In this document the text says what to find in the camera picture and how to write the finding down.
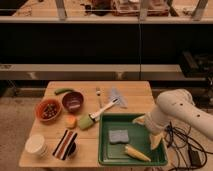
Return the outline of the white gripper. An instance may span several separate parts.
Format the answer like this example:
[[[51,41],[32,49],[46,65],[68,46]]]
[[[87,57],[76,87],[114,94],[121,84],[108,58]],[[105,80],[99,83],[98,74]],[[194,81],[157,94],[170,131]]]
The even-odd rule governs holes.
[[[161,133],[167,126],[167,117],[162,113],[147,113],[145,116],[141,115],[136,117],[133,124],[144,125],[151,133],[150,138],[150,149],[155,150],[163,139],[164,135]]]

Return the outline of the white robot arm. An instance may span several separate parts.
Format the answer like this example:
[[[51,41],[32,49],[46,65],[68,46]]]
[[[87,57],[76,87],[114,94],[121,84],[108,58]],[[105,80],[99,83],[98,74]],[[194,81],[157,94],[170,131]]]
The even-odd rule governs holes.
[[[175,89],[160,93],[154,108],[149,113],[133,120],[133,123],[143,125],[148,129],[151,150],[158,147],[162,132],[168,126],[171,117],[189,124],[213,140],[213,115],[197,108],[189,91]]]

